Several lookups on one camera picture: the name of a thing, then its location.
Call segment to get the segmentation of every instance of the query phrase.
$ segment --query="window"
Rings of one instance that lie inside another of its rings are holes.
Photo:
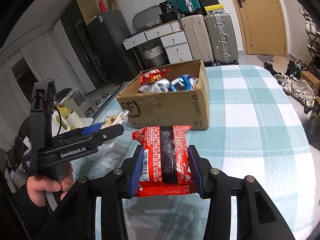
[[[24,58],[20,59],[11,68],[11,70],[23,94],[26,96],[29,102],[31,102],[33,86],[36,82],[38,82],[38,80],[30,70]]]

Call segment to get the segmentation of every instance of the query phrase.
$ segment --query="silver suitcase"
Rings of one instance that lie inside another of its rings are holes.
[[[186,35],[193,60],[202,59],[205,63],[213,63],[213,52],[203,15],[181,18],[181,26]]]
[[[204,20],[217,65],[239,64],[236,34],[230,14],[213,13],[206,15]]]

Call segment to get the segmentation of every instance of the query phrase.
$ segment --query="blue gripper pad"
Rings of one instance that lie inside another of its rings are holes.
[[[140,183],[140,178],[141,178],[141,173],[142,173],[142,160],[143,160],[143,150],[144,148],[141,147],[141,150],[139,152],[137,162],[134,165],[132,175],[130,178],[130,188],[129,188],[129,196],[133,197],[134,194],[137,193],[139,183]]]
[[[101,127],[102,127],[102,122],[85,127],[81,131],[81,135],[88,135],[88,134],[94,133],[94,132],[100,130]]]
[[[196,151],[196,148],[194,145],[190,145],[188,147],[189,167],[190,167],[193,183],[195,184],[196,192],[200,195],[200,198],[202,198],[204,194],[203,179],[202,179],[200,169],[197,165],[196,159],[198,158],[199,159],[198,161],[201,161],[201,160],[198,152],[195,152],[195,155],[193,154],[193,149],[194,151]]]

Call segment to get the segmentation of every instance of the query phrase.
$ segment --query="barcode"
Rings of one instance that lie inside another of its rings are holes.
[[[148,153],[149,149],[143,151],[143,160],[142,160],[142,173],[141,181],[149,181],[149,171],[148,171]]]

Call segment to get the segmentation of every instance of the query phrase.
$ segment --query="black strip on package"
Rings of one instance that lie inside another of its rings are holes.
[[[172,126],[160,127],[160,152],[163,183],[177,184],[177,163]]]

